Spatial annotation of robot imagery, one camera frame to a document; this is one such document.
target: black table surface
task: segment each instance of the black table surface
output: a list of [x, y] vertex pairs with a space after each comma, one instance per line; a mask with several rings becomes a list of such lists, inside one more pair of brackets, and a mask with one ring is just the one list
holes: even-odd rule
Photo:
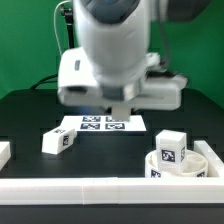
[[[139, 110], [136, 114], [142, 115], [146, 132], [80, 132], [74, 144], [59, 155], [44, 154], [41, 152], [43, 134], [59, 126], [64, 116], [105, 115], [105, 111], [95, 107], [65, 107], [58, 102], [56, 90], [11, 92], [0, 100], [0, 141], [10, 141], [12, 153], [0, 178], [144, 177], [145, 155], [155, 149], [155, 136], [163, 129], [186, 132], [188, 149], [193, 149], [195, 140], [207, 141], [224, 160], [224, 110], [199, 91], [185, 89], [182, 105], [177, 110]], [[181, 220], [181, 214], [189, 216], [191, 223], [210, 223], [212, 217], [216, 217], [216, 221], [224, 219], [224, 205], [205, 204], [0, 208], [0, 216], [7, 220], [4, 223], [16, 223], [21, 214], [23, 218], [36, 217], [32, 223], [46, 219], [46, 223], [53, 223], [60, 220], [62, 214], [65, 222], [60, 223], [71, 220], [105, 223], [108, 217], [107, 223], [148, 223], [149, 220], [188, 223]], [[7, 212], [15, 212], [14, 218], [7, 216]], [[39, 216], [41, 213], [46, 213], [46, 217]]]

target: white paper with markers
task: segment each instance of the white paper with markers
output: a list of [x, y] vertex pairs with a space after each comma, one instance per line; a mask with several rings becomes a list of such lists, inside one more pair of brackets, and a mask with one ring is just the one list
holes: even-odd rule
[[113, 120], [111, 116], [65, 116], [61, 126], [76, 131], [146, 131], [142, 116], [130, 116], [130, 121]]

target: green backdrop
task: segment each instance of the green backdrop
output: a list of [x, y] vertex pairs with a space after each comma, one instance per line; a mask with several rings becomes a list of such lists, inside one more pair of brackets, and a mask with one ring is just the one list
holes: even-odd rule
[[[0, 98], [57, 73], [60, 57], [53, 12], [59, 2], [1, 1]], [[58, 26], [66, 49], [66, 27], [60, 16]], [[224, 1], [212, 0], [194, 21], [167, 23], [165, 29], [172, 53], [170, 69], [186, 74], [189, 88], [201, 91], [224, 108]], [[157, 24], [152, 25], [151, 49], [162, 51]], [[56, 85], [42, 88], [56, 88]]]

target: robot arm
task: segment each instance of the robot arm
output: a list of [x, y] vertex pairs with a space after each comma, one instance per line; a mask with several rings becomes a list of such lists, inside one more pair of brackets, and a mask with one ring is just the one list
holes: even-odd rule
[[70, 106], [112, 107], [112, 116], [122, 120], [128, 119], [133, 108], [178, 108], [187, 79], [148, 76], [149, 71], [163, 68], [160, 56], [147, 53], [147, 49], [151, 20], [189, 20], [209, 1], [187, 2], [73, 0], [81, 47], [62, 56], [58, 78], [60, 101]]

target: white robot body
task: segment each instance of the white robot body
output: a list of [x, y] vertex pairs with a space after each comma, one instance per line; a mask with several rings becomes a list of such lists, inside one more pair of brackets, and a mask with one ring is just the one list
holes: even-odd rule
[[[111, 107], [112, 116], [122, 120], [128, 120], [131, 109], [174, 110], [180, 106], [185, 77], [147, 76], [148, 71], [162, 70], [159, 55], [147, 53], [154, 0], [132, 1], [138, 1], [138, 6], [124, 21], [105, 24], [83, 6], [91, 1], [73, 0], [81, 47], [67, 50], [61, 58], [58, 96], [62, 104]], [[162, 11], [167, 0], [161, 2]]]

